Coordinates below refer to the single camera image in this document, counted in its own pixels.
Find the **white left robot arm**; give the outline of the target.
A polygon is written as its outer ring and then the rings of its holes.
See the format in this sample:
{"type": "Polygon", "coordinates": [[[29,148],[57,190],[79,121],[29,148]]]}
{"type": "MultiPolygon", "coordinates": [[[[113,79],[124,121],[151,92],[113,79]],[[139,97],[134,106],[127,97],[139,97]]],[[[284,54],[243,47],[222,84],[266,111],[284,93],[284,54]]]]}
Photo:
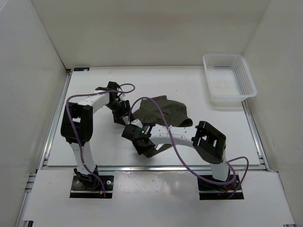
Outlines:
{"type": "Polygon", "coordinates": [[[106,87],[98,87],[94,93],[72,95],[67,98],[61,124],[61,136],[71,146],[77,167],[77,180],[90,190],[105,190],[93,160],[89,141],[93,134],[93,115],[102,107],[113,114],[114,123],[126,125],[133,119],[130,103],[123,95],[131,93],[135,86],[110,81],[106,87]]]}

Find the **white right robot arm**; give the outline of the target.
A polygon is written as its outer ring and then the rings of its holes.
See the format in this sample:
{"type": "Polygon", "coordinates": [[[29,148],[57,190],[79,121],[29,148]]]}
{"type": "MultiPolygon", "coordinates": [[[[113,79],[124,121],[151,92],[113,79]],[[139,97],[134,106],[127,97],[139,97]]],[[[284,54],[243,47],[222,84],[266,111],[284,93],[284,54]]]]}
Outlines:
{"type": "Polygon", "coordinates": [[[197,126],[167,128],[154,123],[142,127],[126,125],[122,137],[131,141],[139,155],[153,157],[172,145],[181,145],[196,150],[198,155],[210,164],[213,185],[218,189],[230,183],[230,167],[226,162],[226,136],[214,126],[200,121],[197,126]]]}

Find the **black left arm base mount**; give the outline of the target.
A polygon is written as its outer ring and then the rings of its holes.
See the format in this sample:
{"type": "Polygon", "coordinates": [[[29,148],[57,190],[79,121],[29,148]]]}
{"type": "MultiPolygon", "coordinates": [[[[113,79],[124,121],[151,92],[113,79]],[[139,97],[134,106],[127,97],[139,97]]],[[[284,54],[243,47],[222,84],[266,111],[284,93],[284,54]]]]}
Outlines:
{"type": "Polygon", "coordinates": [[[100,175],[99,178],[103,184],[92,175],[80,174],[75,168],[70,198],[111,199],[113,196],[114,176],[100,175]]]}

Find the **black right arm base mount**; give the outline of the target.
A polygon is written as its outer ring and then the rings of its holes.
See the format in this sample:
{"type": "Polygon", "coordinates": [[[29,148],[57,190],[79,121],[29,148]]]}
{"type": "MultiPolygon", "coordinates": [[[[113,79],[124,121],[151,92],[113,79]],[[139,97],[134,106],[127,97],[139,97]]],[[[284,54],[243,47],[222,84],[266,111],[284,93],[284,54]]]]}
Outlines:
{"type": "Polygon", "coordinates": [[[229,185],[215,185],[197,179],[199,199],[201,201],[212,200],[243,200],[244,195],[240,183],[239,175],[236,175],[236,180],[229,185]]]}

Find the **olive green shorts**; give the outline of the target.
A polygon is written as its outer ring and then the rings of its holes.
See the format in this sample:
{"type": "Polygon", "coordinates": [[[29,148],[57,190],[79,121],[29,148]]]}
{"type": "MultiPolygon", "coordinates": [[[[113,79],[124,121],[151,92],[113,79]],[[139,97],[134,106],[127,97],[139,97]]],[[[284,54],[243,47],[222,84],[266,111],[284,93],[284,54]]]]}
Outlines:
{"type": "Polygon", "coordinates": [[[191,137],[194,135],[195,128],[192,119],[187,115],[185,104],[169,100],[166,96],[142,97],[137,102],[140,102],[139,109],[133,113],[130,122],[139,119],[143,125],[155,124],[150,137],[156,145],[152,156],[177,145],[193,147],[191,137]]]}

